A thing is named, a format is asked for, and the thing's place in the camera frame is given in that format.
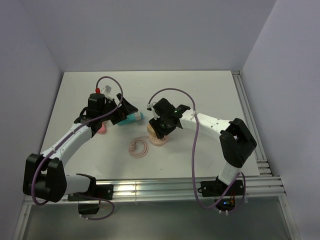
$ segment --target wall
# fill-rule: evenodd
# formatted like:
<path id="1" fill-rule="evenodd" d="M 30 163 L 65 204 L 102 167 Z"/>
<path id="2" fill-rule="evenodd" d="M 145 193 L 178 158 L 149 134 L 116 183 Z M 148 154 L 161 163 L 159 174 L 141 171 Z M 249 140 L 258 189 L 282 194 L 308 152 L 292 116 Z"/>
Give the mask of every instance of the wall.
<path id="1" fill-rule="evenodd" d="M 320 1 L 278 0 L 243 68 L 272 170 L 301 237 L 320 237 Z"/>
<path id="2" fill-rule="evenodd" d="M 240 70 L 276 0 L 20 0 L 67 72 Z"/>
<path id="3" fill-rule="evenodd" d="M 0 232 L 11 239 L 20 214 L 26 157 L 38 153 L 61 72 L 17 0 L 0 7 Z"/>

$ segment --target metal frame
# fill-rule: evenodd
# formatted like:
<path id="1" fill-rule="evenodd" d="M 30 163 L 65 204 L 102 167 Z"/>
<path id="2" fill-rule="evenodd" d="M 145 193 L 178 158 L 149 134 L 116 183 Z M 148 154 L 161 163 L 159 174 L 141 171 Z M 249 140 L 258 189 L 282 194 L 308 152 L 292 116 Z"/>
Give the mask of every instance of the metal frame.
<path id="1" fill-rule="evenodd" d="M 242 111 L 248 128 L 257 141 L 257 148 L 254 152 L 260 176 L 246 177 L 246 197 L 274 197 L 278 196 L 282 205 L 284 218 L 288 225 L 291 239 L 300 240 L 299 233 L 290 208 L 287 203 L 286 192 L 281 178 L 273 176 L 265 151 L 262 147 L 260 136 L 251 112 L 247 96 L 240 77 L 240 71 L 233 71 L 234 84 L 239 95 Z M 200 187 L 201 181 L 212 180 L 211 177 L 197 178 L 197 186 Z M 170 178 L 170 179 L 135 179 L 135 180 L 98 180 L 98 185 L 113 184 L 113 199 L 119 202 L 151 202 L 151 201 L 182 201 L 194 200 L 192 179 L 191 178 Z M 97 201 L 68 201 L 63 197 L 59 202 L 48 202 L 51 205 L 96 203 Z M 34 202 L 31 196 L 25 196 L 21 214 L 14 233 L 14 240 L 23 238 L 29 213 Z"/>

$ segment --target white table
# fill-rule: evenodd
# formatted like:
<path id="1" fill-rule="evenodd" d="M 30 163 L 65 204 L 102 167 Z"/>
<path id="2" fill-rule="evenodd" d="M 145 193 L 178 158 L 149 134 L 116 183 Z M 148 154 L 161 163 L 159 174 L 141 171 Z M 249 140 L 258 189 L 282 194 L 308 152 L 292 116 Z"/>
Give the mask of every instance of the white table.
<path id="1" fill-rule="evenodd" d="M 128 145 L 139 136 L 147 136 L 147 123 L 152 113 L 146 110 L 149 98 L 163 88 L 179 88 L 195 100 L 197 111 L 219 119 L 244 120 L 237 90 L 230 71 L 118 71 L 66 72 L 57 95 L 42 151 L 51 147 L 71 127 L 88 97 L 95 91 L 96 81 L 111 76 L 122 85 L 124 97 L 141 112 L 145 119 L 132 124 L 112 126 L 107 123 L 106 134 L 96 134 L 69 160 L 66 174 L 88 174 L 97 179 L 160 179 L 190 178 L 191 149 L 195 132 L 177 128 L 169 135 L 169 142 L 161 147 L 149 144 L 143 158 L 132 158 Z M 112 95 L 119 89 L 104 79 L 99 87 L 112 87 Z M 167 98 L 174 106 L 192 106 L 182 93 L 165 91 L 154 100 Z M 220 143 L 200 134 L 196 146 L 195 172 L 197 177 L 216 177 L 225 163 Z M 242 171 L 246 176 L 258 176 L 255 155 L 252 154 Z"/>

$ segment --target gray floor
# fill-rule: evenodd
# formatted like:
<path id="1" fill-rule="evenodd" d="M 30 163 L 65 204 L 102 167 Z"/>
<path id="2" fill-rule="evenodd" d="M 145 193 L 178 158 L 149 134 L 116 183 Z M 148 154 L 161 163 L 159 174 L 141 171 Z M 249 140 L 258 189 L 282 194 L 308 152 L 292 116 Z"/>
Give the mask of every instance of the gray floor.
<path id="1" fill-rule="evenodd" d="M 103 205 L 97 216 L 110 209 Z M 33 206 L 24 240 L 288 240 L 277 197 L 249 198 L 229 216 L 194 201 L 118 203 L 100 221 L 79 218 L 76 205 Z"/>

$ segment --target teal object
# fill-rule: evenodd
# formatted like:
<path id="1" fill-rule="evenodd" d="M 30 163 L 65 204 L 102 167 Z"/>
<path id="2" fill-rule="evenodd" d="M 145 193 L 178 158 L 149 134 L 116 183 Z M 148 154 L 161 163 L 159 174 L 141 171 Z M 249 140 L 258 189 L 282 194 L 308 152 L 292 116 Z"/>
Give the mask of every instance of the teal object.
<path id="1" fill-rule="evenodd" d="M 141 116 L 141 120 L 144 119 L 144 114 L 142 112 L 140 112 L 140 116 Z M 136 121 L 139 121 L 139 120 L 136 120 L 136 116 L 134 114 L 130 114 L 130 115 L 126 116 L 125 120 L 118 122 L 118 125 L 131 124 Z"/>

